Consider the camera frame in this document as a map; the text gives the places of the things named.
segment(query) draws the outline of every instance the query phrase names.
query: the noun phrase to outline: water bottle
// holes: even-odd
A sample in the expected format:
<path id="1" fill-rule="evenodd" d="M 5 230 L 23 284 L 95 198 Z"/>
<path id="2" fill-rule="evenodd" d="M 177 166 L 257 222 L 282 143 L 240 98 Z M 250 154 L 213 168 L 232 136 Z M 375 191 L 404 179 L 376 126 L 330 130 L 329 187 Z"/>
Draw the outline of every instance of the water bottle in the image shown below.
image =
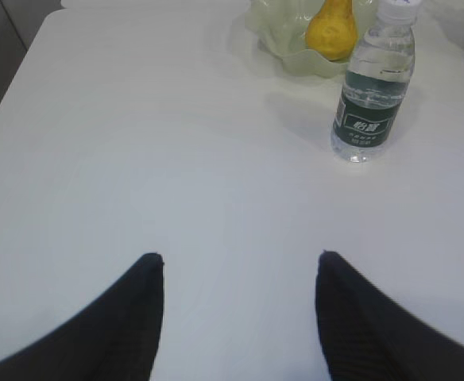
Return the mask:
<path id="1" fill-rule="evenodd" d="M 375 25 L 356 44 L 331 133 L 346 160 L 371 160 L 384 148 L 414 71 L 411 27 L 421 2 L 380 0 Z"/>

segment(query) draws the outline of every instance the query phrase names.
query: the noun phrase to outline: gray wall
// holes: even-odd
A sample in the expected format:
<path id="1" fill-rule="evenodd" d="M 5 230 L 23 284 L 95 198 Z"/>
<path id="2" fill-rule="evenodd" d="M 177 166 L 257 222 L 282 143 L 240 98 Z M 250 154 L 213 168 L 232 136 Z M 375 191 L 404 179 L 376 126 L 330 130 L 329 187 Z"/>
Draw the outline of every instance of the gray wall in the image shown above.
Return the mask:
<path id="1" fill-rule="evenodd" d="M 0 101 L 46 15 L 60 0 L 0 0 Z"/>

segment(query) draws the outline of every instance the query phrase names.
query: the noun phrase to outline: bottle neck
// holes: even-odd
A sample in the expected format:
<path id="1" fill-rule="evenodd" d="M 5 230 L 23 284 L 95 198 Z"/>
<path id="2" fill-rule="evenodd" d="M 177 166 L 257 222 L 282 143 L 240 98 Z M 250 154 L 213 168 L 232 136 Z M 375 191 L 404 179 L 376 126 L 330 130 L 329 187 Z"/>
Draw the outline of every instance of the bottle neck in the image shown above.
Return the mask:
<path id="1" fill-rule="evenodd" d="M 386 16 L 381 15 L 380 13 L 378 13 L 377 14 L 377 22 L 379 22 L 379 21 L 386 24 L 386 25 L 407 26 L 409 28 L 416 23 L 415 18 L 413 20 L 397 20 L 395 18 L 386 17 Z"/>
<path id="2" fill-rule="evenodd" d="M 390 37 L 403 37 L 412 33 L 412 22 L 405 24 L 393 24 L 386 22 L 377 16 L 377 22 L 374 28 L 381 31 L 381 34 L 389 35 Z"/>

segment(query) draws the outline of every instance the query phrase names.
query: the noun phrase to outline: fruit bowl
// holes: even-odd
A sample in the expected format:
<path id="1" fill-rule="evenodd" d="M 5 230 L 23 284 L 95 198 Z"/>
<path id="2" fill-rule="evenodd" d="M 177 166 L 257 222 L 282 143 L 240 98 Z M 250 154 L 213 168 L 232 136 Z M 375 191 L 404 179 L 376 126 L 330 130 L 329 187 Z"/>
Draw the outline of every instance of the fruit bowl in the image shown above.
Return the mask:
<path id="1" fill-rule="evenodd" d="M 246 27 L 258 35 L 261 43 L 281 59 L 293 75 L 334 77 L 345 72 L 349 60 L 329 61 L 309 49 L 304 34 L 324 0 L 251 0 Z M 352 0 L 358 36 L 375 22 L 377 0 Z"/>

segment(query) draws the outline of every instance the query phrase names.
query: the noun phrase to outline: table surface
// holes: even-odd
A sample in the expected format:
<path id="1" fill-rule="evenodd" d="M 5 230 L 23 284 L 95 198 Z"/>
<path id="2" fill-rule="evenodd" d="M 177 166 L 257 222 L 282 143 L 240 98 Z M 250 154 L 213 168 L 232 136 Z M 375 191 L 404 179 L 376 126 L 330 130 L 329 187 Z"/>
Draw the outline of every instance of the table surface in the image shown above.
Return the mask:
<path id="1" fill-rule="evenodd" d="M 329 144 L 342 77 L 286 75 L 247 7 L 47 18 L 0 105 L 0 359 L 152 251 L 153 379 L 328 379 L 323 249 L 464 344 L 464 8 L 427 1 L 389 148 L 357 165 Z"/>

